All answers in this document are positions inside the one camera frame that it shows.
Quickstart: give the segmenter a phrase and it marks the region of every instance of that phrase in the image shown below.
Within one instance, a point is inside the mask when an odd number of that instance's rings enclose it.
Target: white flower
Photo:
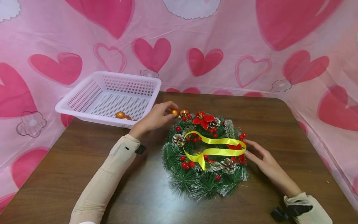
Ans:
[[[18,0],[0,0],[0,22],[10,20],[20,14],[21,7]]]
[[[286,92],[286,90],[292,88],[292,84],[287,80],[276,80],[272,83],[271,92]]]
[[[148,68],[147,70],[140,70],[140,75],[153,78],[158,78],[159,76],[158,72],[155,72],[152,68]]]
[[[23,112],[21,121],[22,122],[16,127],[17,133],[19,135],[29,135],[33,138],[38,137],[41,133],[41,129],[47,124],[47,121],[43,119],[42,114],[38,111]]]
[[[211,16],[219,8],[220,0],[163,0],[169,12],[183,19]]]

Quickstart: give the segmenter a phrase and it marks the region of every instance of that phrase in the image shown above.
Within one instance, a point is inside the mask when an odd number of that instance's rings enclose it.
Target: gold ornament ball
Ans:
[[[190,113],[190,112],[189,112],[189,110],[188,110],[187,108],[183,108],[183,109],[181,109],[180,112],[179,112],[180,116],[186,116],[186,115],[188,115],[189,113]]]
[[[124,115],[122,117],[123,120],[132,120],[132,118],[130,116]]]
[[[177,109],[172,109],[171,111],[170,111],[170,113],[171,114],[175,114],[176,116],[179,116],[179,111],[177,110]]]
[[[116,113],[116,118],[123,118],[125,116],[125,113],[123,111],[119,111]]]

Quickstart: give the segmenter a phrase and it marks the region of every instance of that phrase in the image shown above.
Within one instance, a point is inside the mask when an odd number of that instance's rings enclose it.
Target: red artificial flower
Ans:
[[[242,146],[240,144],[238,144],[237,146],[233,146],[233,145],[227,145],[227,147],[229,147],[229,149],[233,149],[233,150],[241,150],[242,149]],[[245,155],[242,154],[242,155],[239,155],[239,163],[241,164],[247,164],[247,161],[245,160]],[[232,156],[231,159],[237,163],[237,160],[236,160],[236,157],[235,156]]]
[[[194,124],[201,124],[202,127],[207,130],[209,128],[209,122],[215,120],[215,117],[212,115],[207,115],[205,112],[200,111],[197,113],[196,118],[193,120]]]

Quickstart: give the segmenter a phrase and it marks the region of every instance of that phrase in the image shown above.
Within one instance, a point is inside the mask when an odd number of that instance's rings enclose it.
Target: brown table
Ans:
[[[230,118],[277,159],[302,190],[315,196],[334,223],[358,223],[358,216],[301,130],[278,99],[160,93],[192,112]],[[168,127],[147,134],[138,155],[107,207],[102,223],[275,223],[272,209],[282,195],[249,163],[249,180],[233,197],[196,203],[172,193],[162,166]],[[128,129],[74,119],[8,207],[0,223],[68,223],[73,206],[110,149]]]

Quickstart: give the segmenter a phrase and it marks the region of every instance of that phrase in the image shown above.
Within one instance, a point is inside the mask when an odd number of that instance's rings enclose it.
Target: pink backdrop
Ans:
[[[287,103],[358,209],[356,0],[0,0],[0,211],[96,70]]]

